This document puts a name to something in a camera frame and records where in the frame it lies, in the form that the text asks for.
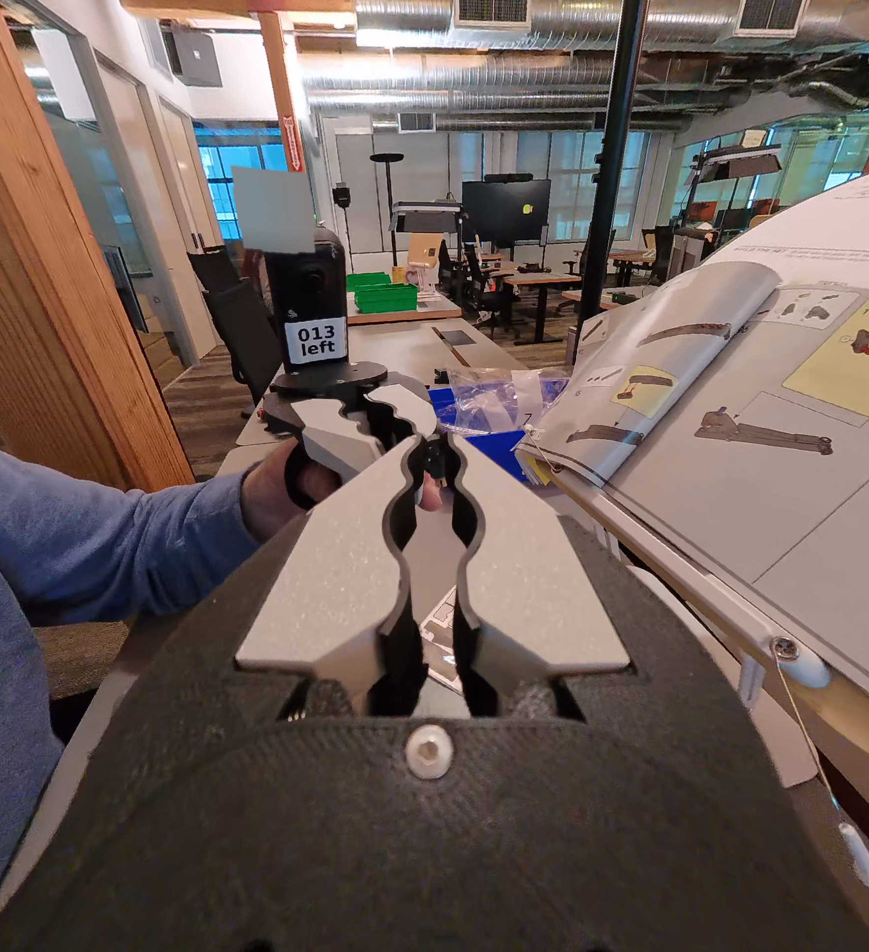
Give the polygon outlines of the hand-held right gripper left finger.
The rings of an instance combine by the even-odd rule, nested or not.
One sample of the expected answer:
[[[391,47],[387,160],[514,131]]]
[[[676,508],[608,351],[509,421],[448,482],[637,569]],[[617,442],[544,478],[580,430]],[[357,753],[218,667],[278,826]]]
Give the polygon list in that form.
[[[249,671],[333,681],[375,716],[409,716],[426,679],[403,550],[426,439],[405,438],[310,512],[235,653]]]

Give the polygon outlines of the lego sticker sheet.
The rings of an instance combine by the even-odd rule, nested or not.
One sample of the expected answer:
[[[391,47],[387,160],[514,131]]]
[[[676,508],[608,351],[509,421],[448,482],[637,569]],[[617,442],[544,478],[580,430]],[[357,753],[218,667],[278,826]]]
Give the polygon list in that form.
[[[463,684],[453,646],[456,587],[452,587],[419,625],[428,677],[459,696]]]

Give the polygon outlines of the orange support column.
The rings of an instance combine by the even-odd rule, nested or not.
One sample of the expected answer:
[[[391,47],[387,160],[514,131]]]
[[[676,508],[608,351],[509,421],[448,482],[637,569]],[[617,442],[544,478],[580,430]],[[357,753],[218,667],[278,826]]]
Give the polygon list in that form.
[[[287,169],[292,173],[307,173],[305,151],[301,140],[296,110],[292,100],[288,71],[287,50],[281,21],[276,12],[258,14],[261,36],[269,65],[270,78],[277,111]]]

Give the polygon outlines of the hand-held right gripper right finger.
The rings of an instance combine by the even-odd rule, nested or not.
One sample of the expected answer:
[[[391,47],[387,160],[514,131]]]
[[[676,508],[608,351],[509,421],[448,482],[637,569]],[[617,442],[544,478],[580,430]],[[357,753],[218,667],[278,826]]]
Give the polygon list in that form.
[[[474,718],[497,716],[523,684],[631,666],[555,511],[465,438],[443,453],[457,568],[453,652]]]

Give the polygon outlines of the black office chair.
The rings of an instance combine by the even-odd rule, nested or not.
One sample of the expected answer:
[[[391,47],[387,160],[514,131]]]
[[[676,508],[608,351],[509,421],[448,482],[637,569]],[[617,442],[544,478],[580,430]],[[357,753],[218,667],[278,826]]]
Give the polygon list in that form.
[[[511,325],[512,297],[497,290],[494,277],[483,267],[473,243],[464,242],[464,256],[469,274],[467,303],[473,314],[473,324],[494,339],[497,327]]]
[[[187,257],[214,328],[230,353],[232,374],[257,404],[269,392],[283,360],[274,319],[251,280],[237,273],[225,246],[189,252]]]

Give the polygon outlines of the black monitor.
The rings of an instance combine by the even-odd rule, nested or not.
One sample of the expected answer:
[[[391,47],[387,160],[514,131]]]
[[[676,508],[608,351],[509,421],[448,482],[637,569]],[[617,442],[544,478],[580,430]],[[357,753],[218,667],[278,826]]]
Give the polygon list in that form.
[[[462,185],[464,227],[501,247],[539,243],[547,235],[550,180],[474,182]]]

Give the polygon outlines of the tan cardboard board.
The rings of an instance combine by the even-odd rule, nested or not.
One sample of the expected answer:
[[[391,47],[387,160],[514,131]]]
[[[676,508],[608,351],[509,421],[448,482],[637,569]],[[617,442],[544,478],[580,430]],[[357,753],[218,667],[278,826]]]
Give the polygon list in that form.
[[[442,233],[413,232],[406,256],[405,278],[419,294],[433,294],[438,283]]]

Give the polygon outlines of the white book stand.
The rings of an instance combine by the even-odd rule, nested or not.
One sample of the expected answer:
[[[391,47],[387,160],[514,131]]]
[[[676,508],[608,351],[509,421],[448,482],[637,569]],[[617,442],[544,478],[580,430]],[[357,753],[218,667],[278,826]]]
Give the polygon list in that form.
[[[797,721],[792,732],[809,746],[832,810],[867,841],[855,872],[869,872],[869,694],[603,491],[559,467],[540,463],[537,471],[596,524],[610,551],[626,551],[710,631],[741,666],[740,693],[750,704],[765,692]]]

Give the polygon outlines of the black floor lamp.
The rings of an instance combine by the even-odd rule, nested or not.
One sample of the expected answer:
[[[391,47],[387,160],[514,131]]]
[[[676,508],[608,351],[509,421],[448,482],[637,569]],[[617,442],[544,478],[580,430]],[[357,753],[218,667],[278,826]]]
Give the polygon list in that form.
[[[381,165],[385,170],[385,181],[386,181],[386,192],[388,199],[388,210],[389,210],[389,232],[391,238],[391,250],[392,250],[392,264],[393,268],[398,268],[398,256],[397,256],[397,246],[396,246],[396,228],[395,228],[395,218],[394,218],[394,202],[393,202],[393,176],[392,176],[392,165],[400,163],[404,160],[404,154],[399,152],[375,152],[369,156],[369,160],[377,165]]]

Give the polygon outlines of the person's left hand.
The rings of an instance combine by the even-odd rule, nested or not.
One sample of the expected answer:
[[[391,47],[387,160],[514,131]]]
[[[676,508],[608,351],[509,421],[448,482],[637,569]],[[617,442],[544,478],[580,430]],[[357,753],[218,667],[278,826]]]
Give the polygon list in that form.
[[[328,499],[343,482],[288,438],[249,470],[240,490],[243,521],[255,541],[274,538],[293,519]]]

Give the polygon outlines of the person's left forearm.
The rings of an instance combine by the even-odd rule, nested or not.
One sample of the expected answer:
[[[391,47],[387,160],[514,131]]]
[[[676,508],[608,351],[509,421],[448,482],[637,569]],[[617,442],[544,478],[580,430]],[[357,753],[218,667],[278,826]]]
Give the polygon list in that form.
[[[0,451],[0,629],[200,601],[259,547],[242,484],[235,475],[123,492]]]

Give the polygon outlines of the wooden desk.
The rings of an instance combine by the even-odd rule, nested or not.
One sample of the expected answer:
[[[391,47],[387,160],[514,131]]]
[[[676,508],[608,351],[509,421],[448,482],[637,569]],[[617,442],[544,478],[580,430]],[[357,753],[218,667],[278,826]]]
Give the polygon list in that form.
[[[532,342],[536,345],[543,343],[562,343],[563,338],[546,337],[547,292],[550,289],[563,290],[582,286],[583,278],[576,275],[558,273],[514,273],[502,279],[502,308],[500,321],[503,327],[512,326],[512,308],[514,291],[521,288],[537,289],[538,298],[535,313],[535,327]]]

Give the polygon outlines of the lego instruction booklet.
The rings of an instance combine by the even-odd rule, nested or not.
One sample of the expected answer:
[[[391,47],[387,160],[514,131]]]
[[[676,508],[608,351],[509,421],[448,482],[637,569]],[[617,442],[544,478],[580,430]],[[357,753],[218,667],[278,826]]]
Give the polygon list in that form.
[[[869,694],[869,176],[607,321],[523,467],[600,488]]]

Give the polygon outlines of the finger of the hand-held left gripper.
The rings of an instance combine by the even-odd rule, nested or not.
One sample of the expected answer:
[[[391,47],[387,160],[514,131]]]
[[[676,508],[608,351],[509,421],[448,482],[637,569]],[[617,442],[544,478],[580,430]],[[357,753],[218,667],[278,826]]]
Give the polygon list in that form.
[[[345,405],[333,398],[295,401],[301,440],[309,458],[332,470],[342,483],[350,482],[384,454],[381,442],[359,428],[346,414]]]
[[[396,446],[419,436],[438,435],[439,422],[430,400],[404,386],[376,387],[365,394],[369,431],[383,446]]]

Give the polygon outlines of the black pole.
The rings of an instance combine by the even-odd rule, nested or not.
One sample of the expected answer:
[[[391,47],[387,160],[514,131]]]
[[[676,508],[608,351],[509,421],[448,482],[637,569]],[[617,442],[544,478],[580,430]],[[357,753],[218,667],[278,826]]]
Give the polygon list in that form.
[[[646,1],[624,1],[621,7],[598,182],[585,246],[573,356],[578,353],[584,324],[600,311],[647,7]]]

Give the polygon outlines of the blue plastic bin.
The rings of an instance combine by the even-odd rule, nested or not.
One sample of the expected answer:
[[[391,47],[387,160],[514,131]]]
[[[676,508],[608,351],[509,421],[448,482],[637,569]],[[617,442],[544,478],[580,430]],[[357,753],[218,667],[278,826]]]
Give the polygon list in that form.
[[[528,481],[527,477],[523,474],[523,469],[514,451],[522,441],[523,436],[526,435],[529,430],[537,429],[539,425],[532,426],[525,424],[523,426],[523,430],[519,432],[512,431],[496,434],[465,435],[464,433],[455,431],[454,429],[445,426],[440,418],[440,412],[447,407],[448,398],[451,396],[451,394],[452,393],[449,387],[431,387],[428,390],[428,396],[433,403],[435,414],[443,429],[446,432],[453,433],[467,439],[477,449],[488,456],[489,459],[497,463],[502,470],[508,472],[515,479],[520,480],[521,482]]]

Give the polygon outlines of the overhead studio light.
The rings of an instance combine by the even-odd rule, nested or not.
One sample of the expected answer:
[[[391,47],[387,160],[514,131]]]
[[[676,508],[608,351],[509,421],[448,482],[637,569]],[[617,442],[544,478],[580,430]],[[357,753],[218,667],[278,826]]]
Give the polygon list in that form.
[[[692,184],[738,180],[777,173],[782,169],[780,144],[731,147],[700,153],[693,162]]]
[[[393,233],[456,232],[464,207],[451,200],[399,201],[393,204],[390,231]]]

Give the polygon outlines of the black wall speaker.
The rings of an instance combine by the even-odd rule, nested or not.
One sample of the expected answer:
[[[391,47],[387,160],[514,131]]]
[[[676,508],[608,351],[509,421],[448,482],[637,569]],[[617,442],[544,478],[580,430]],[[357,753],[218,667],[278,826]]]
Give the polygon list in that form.
[[[222,88],[211,33],[166,23],[160,26],[160,34],[171,72],[184,86],[200,89]]]

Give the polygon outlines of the wooden pillar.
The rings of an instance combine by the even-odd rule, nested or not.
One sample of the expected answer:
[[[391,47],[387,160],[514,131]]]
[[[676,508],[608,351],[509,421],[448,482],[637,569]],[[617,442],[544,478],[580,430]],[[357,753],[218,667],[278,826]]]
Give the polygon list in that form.
[[[120,489],[193,481],[1,11],[0,434]]]

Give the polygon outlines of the clear plastic bag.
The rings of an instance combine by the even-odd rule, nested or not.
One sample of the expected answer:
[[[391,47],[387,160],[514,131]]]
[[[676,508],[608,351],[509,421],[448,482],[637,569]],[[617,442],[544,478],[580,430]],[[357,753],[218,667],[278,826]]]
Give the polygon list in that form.
[[[465,435],[519,432],[536,426],[570,381],[562,366],[536,369],[459,367],[447,371],[451,396],[445,426]]]

